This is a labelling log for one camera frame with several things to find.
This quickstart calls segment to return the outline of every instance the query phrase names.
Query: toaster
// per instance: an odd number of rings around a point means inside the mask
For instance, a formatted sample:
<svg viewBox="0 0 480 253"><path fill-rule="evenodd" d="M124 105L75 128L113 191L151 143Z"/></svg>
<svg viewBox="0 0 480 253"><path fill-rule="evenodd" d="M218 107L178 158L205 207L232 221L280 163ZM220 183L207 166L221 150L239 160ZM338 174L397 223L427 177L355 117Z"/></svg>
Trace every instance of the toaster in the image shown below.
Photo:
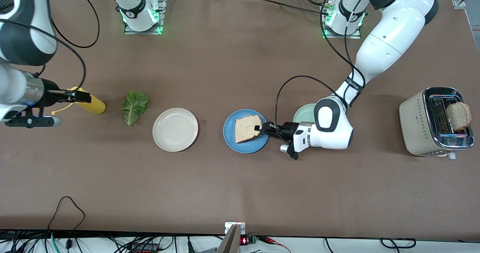
<svg viewBox="0 0 480 253"><path fill-rule="evenodd" d="M401 103L398 110L406 150L417 156L448 156L473 146L471 126L454 132L446 115L449 104L463 102L458 90L429 87Z"/></svg>

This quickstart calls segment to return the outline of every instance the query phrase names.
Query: blue plate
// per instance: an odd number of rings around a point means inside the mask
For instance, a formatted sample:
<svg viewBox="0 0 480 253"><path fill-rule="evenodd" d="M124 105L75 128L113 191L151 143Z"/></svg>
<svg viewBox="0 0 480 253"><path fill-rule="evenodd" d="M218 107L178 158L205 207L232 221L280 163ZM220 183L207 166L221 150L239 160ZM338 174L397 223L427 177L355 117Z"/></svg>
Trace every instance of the blue plate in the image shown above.
<svg viewBox="0 0 480 253"><path fill-rule="evenodd" d="M267 140L269 140L269 136L267 134L260 134L258 137L255 137L251 140L235 143L235 121L250 115L258 115L260 116L262 123L267 122L265 117L263 117L257 111L251 109L241 109L232 113L226 119L225 124L223 125L223 137L225 138L225 142L234 151L242 154L251 154L253 152L257 152L264 147L267 143Z"/></svg>

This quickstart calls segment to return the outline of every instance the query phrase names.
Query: yellow bottle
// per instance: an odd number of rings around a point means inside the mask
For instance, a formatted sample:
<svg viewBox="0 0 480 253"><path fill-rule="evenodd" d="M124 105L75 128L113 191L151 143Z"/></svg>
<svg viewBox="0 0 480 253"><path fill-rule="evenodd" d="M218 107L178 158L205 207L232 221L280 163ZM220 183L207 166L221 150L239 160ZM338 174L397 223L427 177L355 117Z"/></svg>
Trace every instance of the yellow bottle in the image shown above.
<svg viewBox="0 0 480 253"><path fill-rule="evenodd" d="M87 92L86 90L82 89L82 88L79 88L78 89L79 91L81 92ZM91 103L83 103L83 102L75 102L75 104L81 106L82 108L90 111L91 113L93 114L102 114L104 111L105 111L105 103L103 103L102 101L100 101L97 97L93 96L93 95L90 95L91 97Z"/></svg>

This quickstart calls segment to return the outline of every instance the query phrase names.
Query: brown table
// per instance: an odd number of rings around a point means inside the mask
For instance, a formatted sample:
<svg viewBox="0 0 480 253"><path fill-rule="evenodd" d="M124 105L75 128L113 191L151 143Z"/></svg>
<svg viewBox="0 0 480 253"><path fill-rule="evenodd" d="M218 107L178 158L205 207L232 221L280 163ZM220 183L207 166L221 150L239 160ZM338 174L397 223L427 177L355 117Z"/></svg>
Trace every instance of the brown table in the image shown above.
<svg viewBox="0 0 480 253"><path fill-rule="evenodd" d="M95 116L74 106L59 113L58 128L0 127L1 228L44 229L59 198L70 195L86 212L80 229L222 233L225 221L243 221L248 232L266 235L480 239L479 145L454 162L414 157L398 120L401 102L429 86L456 87L480 117L480 55L465 13L450 0L439 1L413 46L355 102L352 145L307 149L298 161L275 139L255 154L236 153L222 128L243 108L273 120L276 93L293 75L333 88L345 79L350 68L322 39L318 15L262 0L176 0L163 35L126 36L114 1L91 1L101 36L78 51L88 68L84 88L108 108ZM51 0L51 8L69 39L93 40L96 23L84 0ZM381 17L369 13L364 35ZM343 49L342 40L332 41ZM351 53L360 44L349 41ZM63 47L42 75L63 88L80 76ZM132 127L120 111L129 90L150 96ZM279 123L327 94L317 82L294 80L281 95ZM196 142L178 153L152 138L156 117L173 107L199 121ZM81 218L67 202L58 216L59 229Z"/></svg>

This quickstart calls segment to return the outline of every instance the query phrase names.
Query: lettuce leaf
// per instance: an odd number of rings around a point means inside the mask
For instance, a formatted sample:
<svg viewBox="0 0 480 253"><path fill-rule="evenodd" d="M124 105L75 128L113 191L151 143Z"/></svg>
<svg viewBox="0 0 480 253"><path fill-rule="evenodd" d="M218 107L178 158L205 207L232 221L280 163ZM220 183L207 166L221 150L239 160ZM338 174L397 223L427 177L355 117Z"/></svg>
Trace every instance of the lettuce leaf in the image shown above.
<svg viewBox="0 0 480 253"><path fill-rule="evenodd" d="M144 92L128 92L127 99L121 108L122 111L125 111L125 123L132 126L138 120L138 116L145 112L148 103L149 96Z"/></svg>

